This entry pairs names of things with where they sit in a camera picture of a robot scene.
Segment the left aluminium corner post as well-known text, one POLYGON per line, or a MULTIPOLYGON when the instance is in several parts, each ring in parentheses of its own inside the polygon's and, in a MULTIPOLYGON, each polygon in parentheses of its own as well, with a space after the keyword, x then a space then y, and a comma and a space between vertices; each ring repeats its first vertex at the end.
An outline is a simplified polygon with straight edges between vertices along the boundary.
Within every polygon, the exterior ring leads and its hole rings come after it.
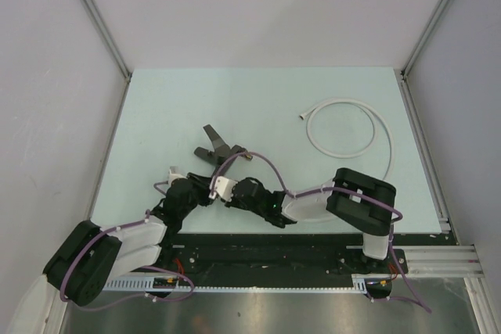
POLYGON ((102 40, 106 50, 110 54, 115 66, 119 70, 121 76, 125 79, 127 83, 130 82, 132 72, 127 66, 127 63, 122 56, 118 45, 110 32, 109 27, 106 25, 106 21, 103 18, 102 13, 95 0, 79 0, 86 11, 88 18, 90 19, 93 27, 95 28, 97 34, 102 40))

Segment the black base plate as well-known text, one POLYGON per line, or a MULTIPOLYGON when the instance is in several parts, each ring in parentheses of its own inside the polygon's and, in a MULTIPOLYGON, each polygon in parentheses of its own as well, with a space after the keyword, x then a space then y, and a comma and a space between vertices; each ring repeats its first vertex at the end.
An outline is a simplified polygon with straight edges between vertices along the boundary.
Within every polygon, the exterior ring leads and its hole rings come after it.
POLYGON ((134 271, 177 271, 189 285, 307 287, 407 269, 402 250, 363 261, 361 245, 361 235, 181 234, 162 247, 155 264, 134 271))

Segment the dark grey faucet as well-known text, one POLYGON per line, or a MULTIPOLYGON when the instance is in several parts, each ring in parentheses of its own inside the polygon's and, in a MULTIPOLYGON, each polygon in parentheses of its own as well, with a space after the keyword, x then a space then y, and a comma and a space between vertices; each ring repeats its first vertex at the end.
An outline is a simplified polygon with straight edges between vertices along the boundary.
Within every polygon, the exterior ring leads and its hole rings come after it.
POLYGON ((212 149, 196 147, 193 154, 214 168, 212 177, 216 175, 223 163, 233 155, 240 153, 240 156, 248 161, 253 159, 253 156, 241 145, 230 147, 210 124, 205 125, 203 130, 211 141, 212 149))

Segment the right aluminium corner post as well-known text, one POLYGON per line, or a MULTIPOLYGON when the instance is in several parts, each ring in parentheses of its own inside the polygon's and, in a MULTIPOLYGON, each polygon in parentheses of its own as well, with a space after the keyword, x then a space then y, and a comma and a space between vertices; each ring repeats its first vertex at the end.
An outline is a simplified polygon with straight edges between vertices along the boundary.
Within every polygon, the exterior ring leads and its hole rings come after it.
POLYGON ((438 0, 408 59, 403 65, 402 69, 400 69, 400 74, 404 80, 406 80, 409 74, 412 72, 417 60, 424 52, 424 49, 426 48, 428 42, 430 41, 448 7, 450 7, 451 4, 452 0, 438 0))

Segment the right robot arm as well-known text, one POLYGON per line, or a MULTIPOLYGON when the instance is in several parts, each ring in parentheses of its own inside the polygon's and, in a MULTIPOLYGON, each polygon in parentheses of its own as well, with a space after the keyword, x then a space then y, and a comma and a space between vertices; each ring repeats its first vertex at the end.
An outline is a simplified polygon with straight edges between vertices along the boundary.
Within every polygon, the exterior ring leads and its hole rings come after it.
POLYGON ((217 177, 211 187, 211 197, 226 207, 249 211, 278 228, 335 217, 344 221, 362 233, 361 262, 370 272, 389 263, 393 223, 402 219, 395 209, 396 194, 393 185, 348 168, 338 169, 317 188, 296 193, 269 191, 255 178, 217 177))

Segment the aluminium frame rail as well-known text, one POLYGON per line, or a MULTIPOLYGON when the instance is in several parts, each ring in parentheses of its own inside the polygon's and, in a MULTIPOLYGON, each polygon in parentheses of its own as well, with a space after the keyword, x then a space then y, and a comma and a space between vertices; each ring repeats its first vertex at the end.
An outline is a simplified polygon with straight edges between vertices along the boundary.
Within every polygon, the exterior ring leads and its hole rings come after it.
POLYGON ((413 278, 482 278, 474 246, 403 246, 408 276, 413 278))

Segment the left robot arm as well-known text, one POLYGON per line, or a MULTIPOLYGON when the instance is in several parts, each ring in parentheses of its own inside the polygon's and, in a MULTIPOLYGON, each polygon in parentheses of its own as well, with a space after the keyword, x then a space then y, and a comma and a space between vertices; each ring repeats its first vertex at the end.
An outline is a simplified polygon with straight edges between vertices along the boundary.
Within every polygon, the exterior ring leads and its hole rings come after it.
POLYGON ((127 224, 100 226, 82 221, 46 264, 43 274, 63 302, 89 305, 111 279, 138 268, 168 269, 172 251, 165 247, 198 206, 211 203, 213 179, 173 174, 160 202, 144 218, 127 224))

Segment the aluminium corner post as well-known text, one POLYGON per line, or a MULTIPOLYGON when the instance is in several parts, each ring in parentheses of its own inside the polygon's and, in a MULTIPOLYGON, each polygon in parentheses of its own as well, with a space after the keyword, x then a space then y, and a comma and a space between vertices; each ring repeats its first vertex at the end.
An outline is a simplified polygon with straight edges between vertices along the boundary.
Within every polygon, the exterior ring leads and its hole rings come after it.
POLYGON ((408 59, 403 65, 402 69, 400 69, 400 74, 404 80, 406 80, 409 74, 412 72, 417 60, 424 52, 424 49, 426 48, 428 42, 430 41, 448 7, 450 7, 451 4, 452 0, 438 0, 408 59))
POLYGON ((115 66, 119 70, 121 76, 125 79, 127 83, 130 82, 132 72, 127 66, 127 63, 122 56, 118 45, 110 32, 109 27, 106 25, 106 21, 103 18, 102 13, 95 0, 79 0, 86 11, 88 18, 90 19, 93 27, 95 28, 97 34, 102 40, 106 50, 110 54, 115 66))

